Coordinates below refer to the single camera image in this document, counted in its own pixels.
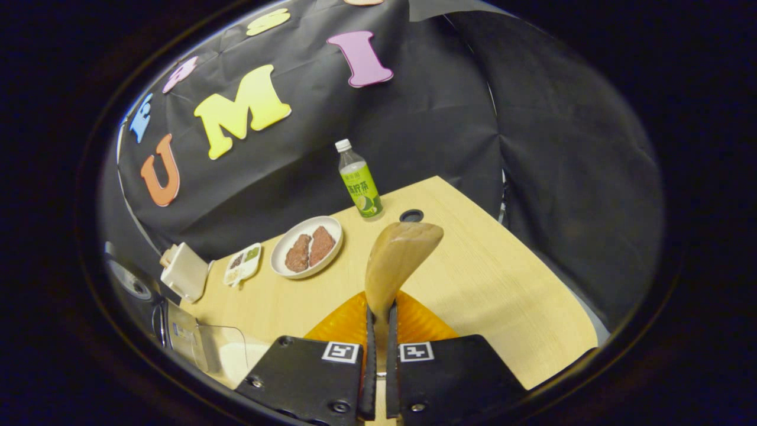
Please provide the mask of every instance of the steak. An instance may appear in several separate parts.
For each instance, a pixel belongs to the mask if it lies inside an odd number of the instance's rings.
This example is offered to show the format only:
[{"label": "steak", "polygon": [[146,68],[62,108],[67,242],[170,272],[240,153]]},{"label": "steak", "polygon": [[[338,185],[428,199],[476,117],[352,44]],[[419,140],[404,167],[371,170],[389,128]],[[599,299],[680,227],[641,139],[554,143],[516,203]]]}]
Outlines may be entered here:
[{"label": "steak", "polygon": [[310,248],[310,266],[318,265],[331,252],[335,241],[324,227],[318,227],[313,233],[313,247]]},{"label": "steak", "polygon": [[302,272],[307,269],[307,246],[310,244],[310,235],[301,234],[294,245],[286,253],[284,265],[293,272]]}]

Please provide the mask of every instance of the small tray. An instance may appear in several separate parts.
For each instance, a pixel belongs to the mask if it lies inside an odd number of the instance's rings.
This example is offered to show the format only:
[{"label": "small tray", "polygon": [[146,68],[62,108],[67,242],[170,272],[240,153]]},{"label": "small tray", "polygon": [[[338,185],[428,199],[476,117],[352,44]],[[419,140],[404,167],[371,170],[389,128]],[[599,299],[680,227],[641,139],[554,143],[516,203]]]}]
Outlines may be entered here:
[{"label": "small tray", "polygon": [[239,285],[239,281],[251,277],[257,271],[262,254],[263,246],[260,243],[255,243],[240,252],[234,253],[226,266],[223,283],[230,287],[236,287]]}]

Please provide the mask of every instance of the round plate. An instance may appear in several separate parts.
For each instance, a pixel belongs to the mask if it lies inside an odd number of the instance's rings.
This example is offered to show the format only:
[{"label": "round plate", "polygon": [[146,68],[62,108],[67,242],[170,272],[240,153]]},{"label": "round plate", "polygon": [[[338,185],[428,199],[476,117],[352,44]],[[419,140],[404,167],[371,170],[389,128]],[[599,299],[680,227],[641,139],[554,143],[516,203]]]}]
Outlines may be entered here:
[{"label": "round plate", "polygon": [[[316,229],[318,229],[319,226],[323,226],[331,234],[336,244],[334,244],[329,254],[326,255],[322,261],[318,262],[318,265],[311,266],[302,272],[290,271],[284,264],[287,252],[292,248],[301,234],[306,233],[307,235],[313,236],[313,233],[316,232]],[[309,277],[325,268],[326,265],[334,260],[334,257],[339,253],[339,249],[341,249],[342,240],[341,224],[336,219],[330,216],[316,216],[307,219],[287,231],[279,242],[276,243],[276,247],[273,248],[273,252],[271,253],[271,268],[282,277],[287,277],[292,280]]]}]

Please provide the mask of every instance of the table surface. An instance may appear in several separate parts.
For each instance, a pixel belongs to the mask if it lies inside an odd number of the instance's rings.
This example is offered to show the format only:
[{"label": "table surface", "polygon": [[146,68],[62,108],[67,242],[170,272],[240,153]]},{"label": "table surface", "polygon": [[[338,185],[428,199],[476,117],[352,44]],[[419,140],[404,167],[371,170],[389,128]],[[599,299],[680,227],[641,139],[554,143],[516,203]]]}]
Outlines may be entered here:
[{"label": "table surface", "polygon": [[332,215],[344,232],[341,251],[323,271],[289,280],[270,267],[281,236],[263,242],[260,267],[238,288],[223,284],[231,255],[213,263],[204,295],[181,307],[201,324],[239,328],[255,340],[302,337],[364,290],[368,256],[379,233],[417,208],[444,228],[438,248],[402,290],[459,335],[481,334],[526,389],[552,377],[597,345],[587,313],[526,246],[440,177],[382,195],[383,217],[368,222],[348,208]]}]

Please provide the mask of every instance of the round grommet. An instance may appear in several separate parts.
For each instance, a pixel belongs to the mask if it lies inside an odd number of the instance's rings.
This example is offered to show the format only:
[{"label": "round grommet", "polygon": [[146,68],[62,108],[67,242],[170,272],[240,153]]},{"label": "round grommet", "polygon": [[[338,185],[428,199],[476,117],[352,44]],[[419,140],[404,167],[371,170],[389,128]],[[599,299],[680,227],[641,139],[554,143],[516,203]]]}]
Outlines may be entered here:
[{"label": "round grommet", "polygon": [[423,220],[423,212],[417,209],[405,211],[400,215],[400,222],[420,222]]}]

